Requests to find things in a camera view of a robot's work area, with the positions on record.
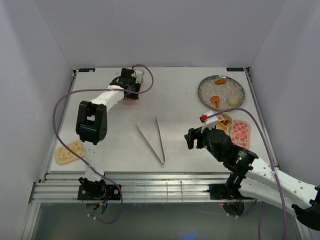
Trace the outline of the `pink lunch box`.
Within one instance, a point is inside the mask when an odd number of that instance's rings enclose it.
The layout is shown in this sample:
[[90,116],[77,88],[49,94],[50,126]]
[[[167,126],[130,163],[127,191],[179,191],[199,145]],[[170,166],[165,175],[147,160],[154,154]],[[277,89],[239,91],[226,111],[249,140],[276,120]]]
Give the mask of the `pink lunch box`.
[[135,83],[131,81],[127,88],[126,91],[124,92],[124,100],[127,102],[133,102],[139,99],[139,92],[141,90],[141,87],[144,83],[144,78],[139,77],[138,80],[140,80],[139,83]]

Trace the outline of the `sushi roll toy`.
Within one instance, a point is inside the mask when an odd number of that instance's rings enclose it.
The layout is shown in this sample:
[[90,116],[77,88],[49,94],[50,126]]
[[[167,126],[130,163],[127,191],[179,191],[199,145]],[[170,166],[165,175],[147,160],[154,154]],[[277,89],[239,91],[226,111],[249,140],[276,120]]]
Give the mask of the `sushi roll toy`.
[[224,117],[220,114],[217,116],[219,122],[224,121]]

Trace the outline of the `metal tongs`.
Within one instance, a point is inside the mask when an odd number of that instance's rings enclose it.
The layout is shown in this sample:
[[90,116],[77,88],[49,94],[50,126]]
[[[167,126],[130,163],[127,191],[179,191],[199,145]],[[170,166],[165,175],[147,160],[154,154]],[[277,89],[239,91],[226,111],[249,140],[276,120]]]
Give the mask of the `metal tongs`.
[[144,121],[136,122],[136,127],[146,143],[147,148],[159,164],[164,167],[166,164],[166,155],[157,116],[151,116]]

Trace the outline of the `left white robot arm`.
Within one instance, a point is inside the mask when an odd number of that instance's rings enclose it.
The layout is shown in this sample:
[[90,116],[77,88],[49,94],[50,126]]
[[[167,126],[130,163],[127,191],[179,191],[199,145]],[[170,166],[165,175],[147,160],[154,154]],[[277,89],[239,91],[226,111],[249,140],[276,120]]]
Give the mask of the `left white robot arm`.
[[120,76],[111,81],[108,88],[96,98],[83,100],[78,107],[75,131],[82,141],[86,161],[84,177],[100,181],[104,175],[102,161],[97,156],[99,143],[108,131],[108,111],[119,101],[127,98],[137,100],[145,71],[123,68]]

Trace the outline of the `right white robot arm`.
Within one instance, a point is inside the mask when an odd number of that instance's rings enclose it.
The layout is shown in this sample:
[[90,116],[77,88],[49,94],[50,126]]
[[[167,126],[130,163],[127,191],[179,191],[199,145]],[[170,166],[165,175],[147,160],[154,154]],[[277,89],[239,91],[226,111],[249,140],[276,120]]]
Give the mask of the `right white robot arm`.
[[206,149],[230,171],[225,183],[208,187],[214,200],[251,198],[286,210],[306,227],[320,229],[320,188],[298,180],[235,145],[219,129],[191,128],[184,136],[188,149]]

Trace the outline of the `yellow lunch box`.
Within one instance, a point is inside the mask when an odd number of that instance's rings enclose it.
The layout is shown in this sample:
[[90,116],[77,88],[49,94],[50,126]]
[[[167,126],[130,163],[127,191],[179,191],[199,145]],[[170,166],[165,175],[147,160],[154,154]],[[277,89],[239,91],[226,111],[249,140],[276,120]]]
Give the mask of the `yellow lunch box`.
[[233,119],[226,113],[221,113],[217,116],[218,122],[215,128],[226,132],[233,124]]

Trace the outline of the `pink perforated lid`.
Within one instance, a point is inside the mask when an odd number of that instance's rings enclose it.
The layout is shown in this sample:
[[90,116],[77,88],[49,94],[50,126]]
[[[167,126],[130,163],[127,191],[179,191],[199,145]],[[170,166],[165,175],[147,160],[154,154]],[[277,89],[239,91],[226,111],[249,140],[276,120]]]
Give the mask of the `pink perforated lid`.
[[230,126],[229,136],[234,145],[250,148],[251,126],[246,121],[235,119]]

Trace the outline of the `orange fried shrimp toy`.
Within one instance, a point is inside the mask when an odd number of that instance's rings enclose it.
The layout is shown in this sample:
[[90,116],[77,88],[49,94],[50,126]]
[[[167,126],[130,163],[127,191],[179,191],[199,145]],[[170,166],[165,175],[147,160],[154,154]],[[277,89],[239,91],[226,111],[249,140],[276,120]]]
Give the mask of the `orange fried shrimp toy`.
[[218,108],[220,105],[220,97],[219,96],[212,96],[210,98],[210,102],[213,103],[216,108]]

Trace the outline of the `left blue table label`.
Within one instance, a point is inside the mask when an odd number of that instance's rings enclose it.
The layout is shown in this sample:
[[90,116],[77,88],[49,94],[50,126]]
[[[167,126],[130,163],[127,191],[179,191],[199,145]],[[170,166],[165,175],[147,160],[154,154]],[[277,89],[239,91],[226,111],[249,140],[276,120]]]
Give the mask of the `left blue table label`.
[[78,72],[79,73],[94,73],[95,72],[95,68],[79,68]]

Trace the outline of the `blue table label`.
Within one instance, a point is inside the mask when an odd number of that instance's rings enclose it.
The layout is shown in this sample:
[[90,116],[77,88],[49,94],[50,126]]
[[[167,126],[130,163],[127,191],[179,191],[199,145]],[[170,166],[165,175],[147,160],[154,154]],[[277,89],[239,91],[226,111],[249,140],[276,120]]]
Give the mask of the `blue table label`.
[[95,68],[79,68],[78,72],[79,73],[94,73],[95,72]]
[[228,72],[243,72],[244,69],[242,67],[227,67],[226,70]]

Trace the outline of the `right rice ball toy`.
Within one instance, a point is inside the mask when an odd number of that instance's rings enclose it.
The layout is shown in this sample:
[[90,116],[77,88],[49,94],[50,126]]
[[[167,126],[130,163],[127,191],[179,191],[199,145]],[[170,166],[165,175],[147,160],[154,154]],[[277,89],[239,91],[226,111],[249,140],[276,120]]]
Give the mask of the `right rice ball toy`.
[[227,102],[230,106],[237,106],[239,104],[240,99],[236,96],[231,96],[228,98]]

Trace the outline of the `grey speckled plate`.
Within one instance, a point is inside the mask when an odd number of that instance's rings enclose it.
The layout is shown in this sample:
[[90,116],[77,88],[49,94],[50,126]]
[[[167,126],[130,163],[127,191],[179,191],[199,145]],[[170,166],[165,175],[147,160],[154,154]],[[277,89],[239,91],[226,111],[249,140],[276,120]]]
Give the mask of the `grey speckled plate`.
[[[215,81],[219,79],[226,79],[226,83],[220,85],[215,84]],[[197,93],[200,101],[205,106],[216,112],[231,108],[238,108],[246,99],[243,86],[235,79],[225,75],[211,75],[204,78],[198,85]],[[213,96],[219,96],[220,98],[218,108],[216,108],[216,106],[210,101],[210,98]],[[239,98],[239,103],[236,106],[228,104],[228,98],[233,96]]]

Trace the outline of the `right blue table label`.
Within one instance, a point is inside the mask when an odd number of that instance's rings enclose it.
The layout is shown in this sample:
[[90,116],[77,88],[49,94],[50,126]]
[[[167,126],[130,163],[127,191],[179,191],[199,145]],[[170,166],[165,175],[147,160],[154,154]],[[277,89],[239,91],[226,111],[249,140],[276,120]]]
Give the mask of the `right blue table label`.
[[244,69],[242,67],[227,67],[226,70],[228,72],[243,72]]

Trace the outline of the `yellow perforated lid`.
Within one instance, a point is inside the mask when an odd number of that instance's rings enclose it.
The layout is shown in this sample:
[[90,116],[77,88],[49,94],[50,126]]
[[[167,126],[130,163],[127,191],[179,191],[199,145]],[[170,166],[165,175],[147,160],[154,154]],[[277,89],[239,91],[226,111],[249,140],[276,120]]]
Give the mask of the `yellow perforated lid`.
[[[80,140],[68,143],[67,147],[82,158],[85,157],[85,149],[83,143]],[[54,157],[56,163],[59,165],[68,164],[78,159],[76,155],[74,155],[64,146],[60,146],[56,149]]]

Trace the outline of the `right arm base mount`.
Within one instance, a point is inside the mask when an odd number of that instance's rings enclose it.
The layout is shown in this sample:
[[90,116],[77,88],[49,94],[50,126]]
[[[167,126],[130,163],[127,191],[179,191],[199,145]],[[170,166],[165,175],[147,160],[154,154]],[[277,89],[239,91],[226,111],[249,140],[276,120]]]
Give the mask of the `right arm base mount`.
[[243,197],[236,186],[226,183],[209,184],[207,192],[211,200],[238,200]]

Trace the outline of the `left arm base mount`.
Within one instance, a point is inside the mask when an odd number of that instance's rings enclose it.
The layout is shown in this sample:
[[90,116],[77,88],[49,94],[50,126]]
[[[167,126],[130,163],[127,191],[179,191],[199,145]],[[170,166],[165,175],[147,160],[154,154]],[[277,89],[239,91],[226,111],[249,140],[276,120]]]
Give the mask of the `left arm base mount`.
[[76,199],[80,201],[102,201],[106,200],[107,198],[112,201],[119,201],[121,199],[120,191],[115,185],[80,185]]

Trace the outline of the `aluminium frame rail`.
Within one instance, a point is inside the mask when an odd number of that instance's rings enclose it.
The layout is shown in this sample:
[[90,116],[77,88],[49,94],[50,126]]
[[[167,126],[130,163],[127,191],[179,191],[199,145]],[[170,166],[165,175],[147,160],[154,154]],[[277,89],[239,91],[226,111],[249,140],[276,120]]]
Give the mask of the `aluminium frame rail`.
[[[210,202],[210,184],[223,184],[229,174],[139,174],[111,173],[121,185],[124,203],[205,203]],[[34,183],[30,203],[75,203],[80,182],[78,174],[49,173]]]

